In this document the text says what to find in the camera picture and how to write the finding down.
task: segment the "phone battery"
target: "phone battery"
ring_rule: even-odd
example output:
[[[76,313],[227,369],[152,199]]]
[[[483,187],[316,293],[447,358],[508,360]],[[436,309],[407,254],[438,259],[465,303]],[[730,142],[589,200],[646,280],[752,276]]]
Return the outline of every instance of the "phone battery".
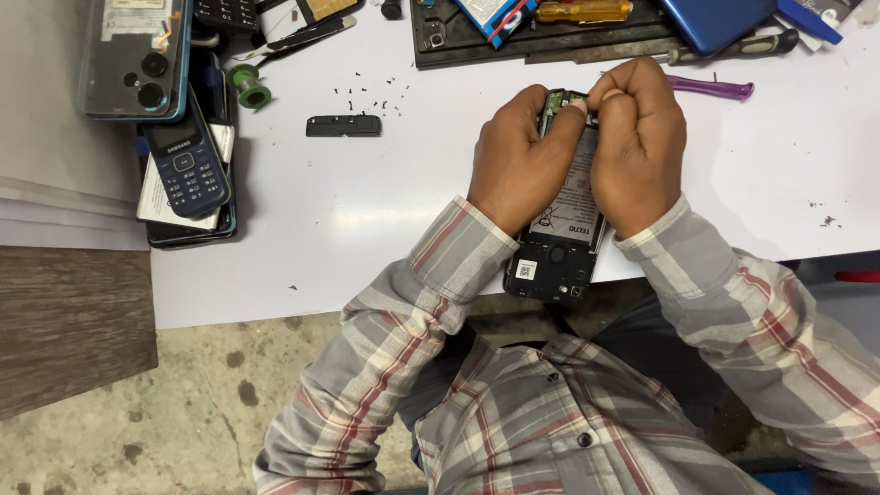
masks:
[[[599,131],[591,126],[583,130],[575,152],[575,160],[568,170],[562,191],[532,221],[529,230],[578,240],[591,244],[596,229],[600,227],[599,208],[590,187],[590,170],[598,144]]]

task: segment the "shirt cuff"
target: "shirt cuff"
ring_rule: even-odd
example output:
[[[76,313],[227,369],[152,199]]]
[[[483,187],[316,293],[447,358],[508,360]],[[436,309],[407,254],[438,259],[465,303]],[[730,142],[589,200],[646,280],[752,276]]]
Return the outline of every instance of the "shirt cuff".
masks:
[[[660,295],[699,298],[724,286],[738,259],[715,226],[691,211],[682,194],[647,229],[614,245],[637,262]]]
[[[466,304],[518,248],[486,215],[455,196],[407,260],[430,289]]]

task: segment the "blue phone back cover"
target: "blue phone back cover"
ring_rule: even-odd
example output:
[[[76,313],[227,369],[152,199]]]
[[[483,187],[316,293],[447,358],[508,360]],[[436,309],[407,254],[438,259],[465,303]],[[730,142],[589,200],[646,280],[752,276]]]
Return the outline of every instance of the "blue phone back cover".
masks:
[[[776,11],[776,0],[660,0],[700,56],[711,56]]]

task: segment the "black tray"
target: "black tray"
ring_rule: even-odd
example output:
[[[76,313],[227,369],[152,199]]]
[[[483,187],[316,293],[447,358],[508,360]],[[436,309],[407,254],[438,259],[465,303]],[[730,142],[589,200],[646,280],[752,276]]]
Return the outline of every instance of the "black tray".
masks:
[[[436,0],[431,7],[409,0],[413,20],[415,66],[454,65],[499,58],[515,58],[531,53],[589,48],[632,41],[678,36],[678,29],[651,0],[633,0],[633,11],[624,22],[588,26],[557,22],[523,24],[495,49],[461,11],[455,0]],[[440,46],[431,38],[440,35]]]

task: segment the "solder wire spool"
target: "solder wire spool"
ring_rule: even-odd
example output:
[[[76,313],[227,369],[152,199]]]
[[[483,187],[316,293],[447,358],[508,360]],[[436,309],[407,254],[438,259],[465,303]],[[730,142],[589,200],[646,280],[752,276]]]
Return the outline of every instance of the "solder wire spool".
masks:
[[[227,70],[226,80],[238,90],[238,103],[244,108],[265,107],[272,99],[272,92],[260,82],[260,71],[250,63]]]

